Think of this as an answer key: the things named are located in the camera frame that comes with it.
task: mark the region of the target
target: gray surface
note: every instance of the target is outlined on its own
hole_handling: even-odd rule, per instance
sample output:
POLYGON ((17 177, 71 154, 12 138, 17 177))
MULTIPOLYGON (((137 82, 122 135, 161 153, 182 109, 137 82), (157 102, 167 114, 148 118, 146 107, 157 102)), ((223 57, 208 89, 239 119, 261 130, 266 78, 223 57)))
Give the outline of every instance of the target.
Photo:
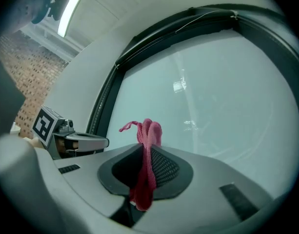
POLYGON ((215 231, 232 227, 240 221, 219 190, 229 183, 235 183, 259 209, 272 201, 260 186, 219 160, 168 147, 163 149, 190 163, 193 180, 177 198, 154 201, 134 230, 183 234, 200 227, 215 231))
MULTIPOLYGON (((260 228, 269 219, 269 217, 272 216, 277 211, 277 209, 281 206, 281 204, 286 199, 286 197, 287 197, 287 194, 284 194, 284 195, 276 198, 274 201, 272 201, 270 204, 263 207, 260 211, 258 211, 251 218, 249 218, 246 221, 243 221, 242 223, 235 225, 229 229, 223 230, 223 231, 219 232, 218 234, 253 233, 258 228, 260 228)), ((198 230, 196 232, 194 232, 194 234, 200 234, 200 233, 201 233, 201 231, 198 231, 198 230)))
POLYGON ((80 169, 63 174, 64 178, 72 189, 95 210, 105 216, 111 216, 123 204, 124 198, 110 194, 98 180, 97 171, 102 163, 132 146, 133 144, 109 152, 59 159, 55 160, 55 164, 58 168, 79 165, 80 169))
POLYGON ((19 213, 36 228, 45 233, 65 233, 34 148, 16 136, 0 137, 0 186, 19 213))
POLYGON ((82 197, 75 192, 66 179, 58 171, 49 153, 41 148, 36 148, 36 153, 40 163, 40 170, 44 183, 56 202, 65 224, 66 232, 69 234, 136 234, 125 226, 122 226, 109 218, 103 216, 89 205, 82 197))

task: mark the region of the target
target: dark rectangular vent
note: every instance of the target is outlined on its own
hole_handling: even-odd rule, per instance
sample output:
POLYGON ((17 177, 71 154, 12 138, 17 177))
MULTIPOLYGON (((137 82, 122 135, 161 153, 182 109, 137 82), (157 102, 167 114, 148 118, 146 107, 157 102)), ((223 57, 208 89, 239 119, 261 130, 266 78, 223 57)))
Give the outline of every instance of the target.
POLYGON ((234 184, 224 185, 219 189, 241 221, 258 212, 258 208, 234 184))
POLYGON ((59 168, 58 170, 60 171, 61 174, 65 174, 65 173, 72 172, 79 168, 80 168, 80 166, 78 166, 78 165, 71 165, 71 166, 65 166, 65 167, 59 168))

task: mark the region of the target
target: black mesh pad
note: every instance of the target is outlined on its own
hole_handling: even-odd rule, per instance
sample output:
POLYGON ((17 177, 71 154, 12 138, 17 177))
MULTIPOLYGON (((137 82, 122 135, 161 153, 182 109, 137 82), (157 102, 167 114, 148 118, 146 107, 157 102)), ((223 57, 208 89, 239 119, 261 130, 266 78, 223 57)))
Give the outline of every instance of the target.
POLYGON ((157 188, 170 182, 179 174, 178 164, 154 149, 151 149, 151 163, 157 188))
MULTIPOLYGON (((191 165, 155 145, 152 146, 151 153, 152 169, 157 184, 153 195, 154 200, 176 197, 192 181, 191 165)), ((98 179, 110 193, 129 197, 130 188, 137 183, 142 160, 143 145, 136 144, 104 162, 98 170, 98 179)))

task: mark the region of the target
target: ceiling light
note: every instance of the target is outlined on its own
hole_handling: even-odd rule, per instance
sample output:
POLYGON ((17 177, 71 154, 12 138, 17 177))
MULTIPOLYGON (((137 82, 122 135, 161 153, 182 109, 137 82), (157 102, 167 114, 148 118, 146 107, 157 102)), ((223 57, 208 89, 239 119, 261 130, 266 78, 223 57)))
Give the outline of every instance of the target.
POLYGON ((65 11, 63 12, 63 15, 60 19, 60 25, 58 27, 58 34, 61 37, 66 36, 66 32, 70 23, 70 20, 72 18, 72 15, 74 13, 74 10, 76 9, 76 6, 78 5, 80 0, 69 0, 65 11))

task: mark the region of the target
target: pink cloth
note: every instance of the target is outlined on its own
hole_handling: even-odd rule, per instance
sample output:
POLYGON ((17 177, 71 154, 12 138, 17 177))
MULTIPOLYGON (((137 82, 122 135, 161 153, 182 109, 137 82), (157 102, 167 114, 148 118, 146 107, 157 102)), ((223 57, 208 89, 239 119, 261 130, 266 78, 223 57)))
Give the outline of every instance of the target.
POLYGON ((143 165, 138 175, 138 182, 134 188, 130 188, 130 201, 136 203, 136 208, 146 211, 153 201, 153 192, 156 189, 156 178, 151 164, 151 145, 161 146, 162 129, 158 122, 145 119, 143 124, 131 121, 122 127, 119 132, 128 130, 131 125, 138 127, 137 140, 142 143, 143 165))

